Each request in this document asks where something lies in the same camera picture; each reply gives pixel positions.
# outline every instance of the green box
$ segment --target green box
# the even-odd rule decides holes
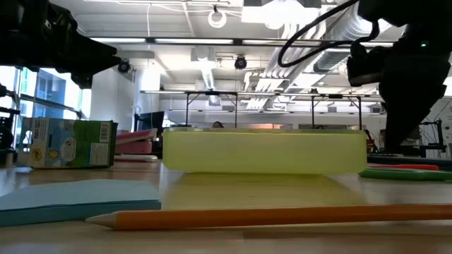
[[[17,164],[47,169],[110,167],[117,126],[113,121],[25,118]]]

